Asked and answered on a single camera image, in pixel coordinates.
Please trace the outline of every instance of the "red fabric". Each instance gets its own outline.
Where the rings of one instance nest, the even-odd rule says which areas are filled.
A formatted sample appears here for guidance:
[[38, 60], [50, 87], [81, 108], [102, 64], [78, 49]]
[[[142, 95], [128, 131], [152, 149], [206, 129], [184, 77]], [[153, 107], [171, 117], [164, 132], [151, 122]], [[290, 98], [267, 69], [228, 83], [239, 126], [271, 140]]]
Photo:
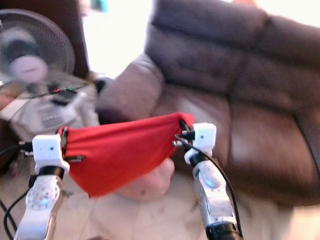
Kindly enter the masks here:
[[66, 157], [84, 156], [70, 163], [70, 176], [96, 197], [150, 172], [169, 157], [179, 121], [192, 125], [191, 114], [174, 113], [137, 121], [85, 128], [69, 128]]

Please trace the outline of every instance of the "white device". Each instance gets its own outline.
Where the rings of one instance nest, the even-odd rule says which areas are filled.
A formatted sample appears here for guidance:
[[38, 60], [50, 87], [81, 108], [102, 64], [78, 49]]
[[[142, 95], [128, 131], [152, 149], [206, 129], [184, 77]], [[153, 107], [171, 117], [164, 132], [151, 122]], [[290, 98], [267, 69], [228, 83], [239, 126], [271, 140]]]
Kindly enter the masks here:
[[55, 134], [59, 128], [65, 126], [98, 126], [95, 86], [88, 85], [78, 91], [66, 106], [53, 103], [54, 95], [33, 99], [17, 98], [0, 111], [0, 118], [8, 121], [20, 140], [26, 142], [30, 142], [37, 135]]

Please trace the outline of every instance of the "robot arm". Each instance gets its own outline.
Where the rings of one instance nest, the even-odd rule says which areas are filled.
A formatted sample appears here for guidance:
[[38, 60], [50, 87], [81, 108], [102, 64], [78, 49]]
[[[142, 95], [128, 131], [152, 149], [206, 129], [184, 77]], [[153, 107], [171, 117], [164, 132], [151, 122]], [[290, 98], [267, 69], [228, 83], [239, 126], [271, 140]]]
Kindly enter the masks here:
[[237, 230], [237, 218], [227, 195], [227, 183], [212, 156], [216, 142], [216, 126], [211, 123], [195, 123], [193, 131], [182, 131], [186, 143], [192, 142], [184, 155], [185, 162], [193, 167], [194, 188], [198, 197], [202, 222], [209, 240], [243, 240]]
[[36, 136], [32, 148], [37, 178], [26, 195], [26, 209], [14, 239], [52, 240], [63, 200], [61, 184], [70, 165], [63, 159], [58, 134]]
[[[194, 187], [199, 200], [202, 221], [209, 240], [243, 240], [233, 205], [227, 195], [226, 180], [209, 159], [216, 142], [216, 126], [196, 123], [193, 131], [182, 131], [182, 142], [192, 142], [184, 158], [193, 167]], [[32, 140], [38, 177], [26, 196], [26, 210], [15, 240], [52, 240], [56, 215], [62, 204], [61, 183], [70, 165], [63, 159], [60, 135], [38, 135]]]

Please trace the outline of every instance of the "black cable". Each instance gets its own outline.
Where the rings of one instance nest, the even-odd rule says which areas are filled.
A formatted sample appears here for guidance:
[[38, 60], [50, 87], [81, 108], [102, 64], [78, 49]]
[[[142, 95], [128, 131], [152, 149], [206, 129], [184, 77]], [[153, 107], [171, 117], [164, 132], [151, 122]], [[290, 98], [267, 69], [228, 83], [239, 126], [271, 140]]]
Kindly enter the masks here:
[[[1, 157], [2, 155], [5, 155], [6, 153], [8, 153], [8, 152], [10, 152], [10, 151], [13, 151], [13, 150], [17, 151], [17, 150], [20, 149], [20, 148], [21, 148], [21, 146], [19, 146], [19, 145], [7, 147], [6, 149], [4, 149], [4, 150], [2, 150], [2, 151], [0, 152], [0, 157]], [[16, 224], [14, 218], [12, 217], [12, 215], [10, 214], [10, 211], [8, 211], [7, 207], [6, 207], [5, 204], [1, 201], [1, 199], [0, 199], [0, 206], [1, 206], [1, 208], [3, 209], [5, 215], [7, 214], [7, 217], [6, 217], [6, 218], [9, 218], [9, 221], [10, 221], [10, 223], [11, 223], [11, 225], [12, 225], [13, 230], [16, 232], [16, 231], [17, 231], [17, 224]], [[9, 231], [8, 221], [7, 221], [7, 220], [6, 220], [5, 232], [6, 232], [7, 236], [8, 236], [8, 238], [11, 239], [11, 238], [12, 238], [12, 235], [11, 235], [11, 233], [10, 233], [10, 231]]]
[[[6, 213], [8, 211], [6, 205], [1, 201], [1, 199], [0, 199], [0, 207], [2, 208], [4, 213]], [[17, 231], [17, 224], [16, 224], [14, 218], [11, 216], [11, 214], [9, 214], [8, 218], [9, 218], [9, 221], [10, 221], [10, 223], [12, 225], [13, 230]]]
[[18, 148], [19, 148], [18, 145], [16, 145], [16, 146], [9, 146], [9, 147], [7, 147], [6, 149], [0, 151], [0, 157], [1, 157], [2, 155], [5, 155], [6, 153], [12, 151], [12, 150], [17, 150]]
[[5, 164], [3, 164], [3, 166], [0, 167], [0, 172], [2, 170], [3, 172], [7, 172], [10, 168], [11, 163], [18, 158], [19, 153], [20, 153], [19, 148], [17, 148], [16, 150], [13, 150], [13, 154], [8, 159], [8, 161], [6, 161]]
[[9, 215], [10, 215], [10, 211], [14, 208], [14, 206], [15, 206], [21, 199], [23, 199], [23, 198], [27, 195], [29, 189], [30, 189], [30, 188], [28, 188], [28, 190], [27, 190], [24, 194], [22, 194], [17, 200], [15, 200], [15, 201], [11, 204], [11, 206], [10, 206], [10, 207], [8, 208], [8, 210], [5, 212], [5, 215], [4, 215], [4, 217], [3, 217], [4, 230], [5, 230], [6, 235], [7, 235], [8, 238], [9, 238], [9, 240], [14, 240], [14, 238], [13, 238], [13, 236], [11, 235], [11, 233], [10, 233], [10, 231], [9, 231], [9, 228], [8, 228], [8, 217], [9, 217]]
[[[2, 151], [0, 152], [0, 157], [1, 157], [2, 155], [5, 155], [6, 153], [8, 153], [8, 152], [10, 152], [10, 151], [17, 150], [18, 148], [19, 148], [19, 146], [10, 146], [10, 147], [8, 147], [8, 148], [6, 148], [6, 149], [4, 149], [4, 150], [2, 150]], [[2, 208], [2, 210], [4, 211], [4, 213], [6, 213], [6, 212], [8, 211], [7, 207], [6, 207], [5, 204], [1, 201], [1, 199], [0, 199], [0, 207]], [[11, 223], [11, 225], [12, 225], [13, 230], [14, 230], [14, 231], [17, 231], [17, 224], [16, 224], [14, 218], [11, 216], [10, 213], [8, 214], [8, 218], [9, 218], [9, 220], [10, 220], [10, 223]], [[8, 229], [8, 233], [7, 233], [8, 237], [9, 237], [9, 238], [12, 237], [12, 236], [11, 236], [11, 233], [9, 232], [9, 229]]]
[[240, 217], [239, 217], [239, 211], [238, 211], [238, 206], [237, 206], [237, 202], [236, 202], [236, 196], [235, 196], [235, 192], [231, 186], [231, 183], [229, 181], [229, 179], [227, 178], [226, 174], [224, 173], [224, 171], [222, 170], [222, 168], [218, 165], [218, 163], [216, 162], [216, 160], [214, 160], [212, 157], [210, 157], [209, 155], [207, 155], [206, 153], [204, 153], [202, 150], [200, 150], [199, 148], [187, 143], [186, 141], [184, 141], [178, 134], [175, 134], [174, 137], [182, 143], [182, 145], [192, 148], [196, 151], [198, 151], [199, 153], [201, 153], [202, 155], [204, 155], [206, 158], [208, 158], [215, 166], [216, 168], [219, 170], [219, 172], [221, 173], [221, 175], [223, 176], [229, 190], [231, 193], [231, 198], [232, 198], [232, 202], [233, 202], [233, 206], [234, 206], [234, 214], [235, 214], [235, 219], [236, 219], [236, 224], [239, 230], [239, 234], [241, 237], [243, 237], [242, 234], [242, 229], [241, 229], [241, 224], [240, 224]]
[[[73, 90], [78, 90], [78, 89], [82, 89], [86, 86], [88, 86], [89, 83], [88, 82], [84, 82], [82, 85], [80, 86], [77, 86], [77, 87], [72, 87]], [[56, 89], [63, 89], [63, 88], [67, 88], [67, 86], [65, 87], [57, 87]], [[44, 96], [48, 96], [48, 95], [54, 95], [56, 94], [55, 90], [53, 91], [49, 91], [47, 93], [43, 93], [43, 94], [37, 94], [37, 95], [34, 95], [34, 96], [21, 96], [21, 97], [18, 97], [18, 99], [29, 99], [29, 100], [32, 100], [32, 99], [36, 99], [36, 98], [39, 98], [39, 97], [44, 97]]]

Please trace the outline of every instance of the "floor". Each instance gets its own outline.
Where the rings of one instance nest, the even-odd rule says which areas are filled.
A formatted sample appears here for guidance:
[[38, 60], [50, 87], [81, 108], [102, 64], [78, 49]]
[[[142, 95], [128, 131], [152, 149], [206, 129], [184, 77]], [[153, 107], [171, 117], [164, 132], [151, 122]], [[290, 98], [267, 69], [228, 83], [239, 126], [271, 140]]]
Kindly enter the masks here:
[[[19, 162], [20, 176], [0, 177], [0, 196], [9, 206], [27, 188], [33, 163]], [[87, 240], [102, 236], [108, 240], [205, 240], [193, 180], [175, 173], [167, 194], [151, 202], [138, 202], [116, 194], [89, 199], [67, 175], [66, 193], [57, 215], [54, 240]], [[280, 207], [237, 192], [245, 240], [320, 240], [320, 205]], [[19, 223], [25, 210], [21, 201], [12, 212]], [[0, 239], [7, 240], [3, 226]]]

